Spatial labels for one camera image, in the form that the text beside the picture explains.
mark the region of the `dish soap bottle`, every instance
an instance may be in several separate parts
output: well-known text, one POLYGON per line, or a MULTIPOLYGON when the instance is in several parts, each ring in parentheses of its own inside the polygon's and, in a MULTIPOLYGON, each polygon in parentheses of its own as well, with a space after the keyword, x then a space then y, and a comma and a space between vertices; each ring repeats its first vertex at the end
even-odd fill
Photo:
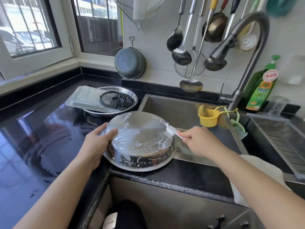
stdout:
POLYGON ((264 70, 253 74, 244 91, 241 102, 243 109, 257 112, 267 100, 278 77, 275 61, 280 57, 280 55, 273 55, 272 62, 268 63, 264 70))

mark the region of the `stainless steel sink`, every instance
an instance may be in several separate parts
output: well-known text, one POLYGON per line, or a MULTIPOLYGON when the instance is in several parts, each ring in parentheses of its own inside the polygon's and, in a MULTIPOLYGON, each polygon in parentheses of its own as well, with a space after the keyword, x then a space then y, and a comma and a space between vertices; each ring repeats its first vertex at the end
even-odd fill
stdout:
MULTIPOLYGON (((194 126, 201 126, 198 108, 202 104, 205 104, 207 109, 217 107, 217 105, 212 104, 146 94, 138 111, 155 114, 176 129, 185 131, 194 126)), ((229 149, 238 154, 248 154, 226 114, 221 114, 217 125, 209 128, 209 130, 229 149)), ((175 136, 175 140, 181 153, 176 153, 174 158, 206 165, 215 165, 212 161, 193 154, 179 137, 175 136)))

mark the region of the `person's right hand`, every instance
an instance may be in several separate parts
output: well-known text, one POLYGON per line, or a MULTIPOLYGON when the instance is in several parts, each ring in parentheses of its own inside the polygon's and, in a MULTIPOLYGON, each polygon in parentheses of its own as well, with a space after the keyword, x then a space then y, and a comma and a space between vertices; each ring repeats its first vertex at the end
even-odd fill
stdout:
POLYGON ((178 134, 183 137, 183 142, 186 143, 190 150, 197 156, 210 159, 212 154, 226 148, 221 141, 205 127, 195 126, 184 132, 178 130, 178 134))

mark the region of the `faucet spout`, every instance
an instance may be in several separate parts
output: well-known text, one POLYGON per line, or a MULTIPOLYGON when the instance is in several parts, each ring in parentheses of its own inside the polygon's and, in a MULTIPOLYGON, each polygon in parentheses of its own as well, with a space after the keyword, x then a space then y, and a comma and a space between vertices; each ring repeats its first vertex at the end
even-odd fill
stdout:
POLYGON ((222 95, 220 94, 220 100, 230 102, 227 106, 229 111, 233 111, 236 109, 240 99, 242 98, 244 88, 254 70, 255 65, 257 64, 258 59, 260 58, 263 49, 265 48, 269 31, 270 31, 270 22, 268 16, 262 12, 254 12, 246 15, 243 19, 241 19, 235 27, 231 30, 230 34, 220 43, 218 47, 211 53, 208 60, 205 61, 206 69, 208 70, 220 70, 226 64, 227 61, 225 57, 233 45, 236 42, 237 36, 241 33, 241 31, 251 22, 256 21, 260 27, 260 36, 257 42, 257 46, 254 49, 253 55, 247 65, 247 68, 240 80, 237 89, 233 92, 232 95, 222 95))

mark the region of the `yellow strainer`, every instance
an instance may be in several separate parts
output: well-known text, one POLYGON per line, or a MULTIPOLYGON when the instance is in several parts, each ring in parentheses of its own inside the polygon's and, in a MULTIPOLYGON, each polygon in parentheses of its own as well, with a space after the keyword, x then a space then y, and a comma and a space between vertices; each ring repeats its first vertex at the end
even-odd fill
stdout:
POLYGON ((226 106, 219 106, 215 109, 206 109, 206 114, 204 114, 203 105, 200 105, 199 109, 198 109, 198 116, 200 118, 200 124, 204 127, 214 127, 215 125, 217 125, 217 119, 221 113, 237 111, 237 108, 234 111, 220 112, 219 110, 217 110, 218 108, 222 108, 222 107, 226 107, 226 106))

